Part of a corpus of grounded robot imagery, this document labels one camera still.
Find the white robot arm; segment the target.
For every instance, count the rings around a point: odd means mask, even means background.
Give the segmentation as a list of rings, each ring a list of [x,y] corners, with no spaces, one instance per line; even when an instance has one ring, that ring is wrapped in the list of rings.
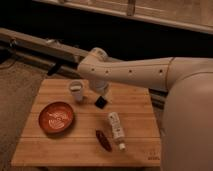
[[[213,171],[213,58],[106,60],[92,49],[78,65],[85,79],[149,88],[161,102],[161,171]]]

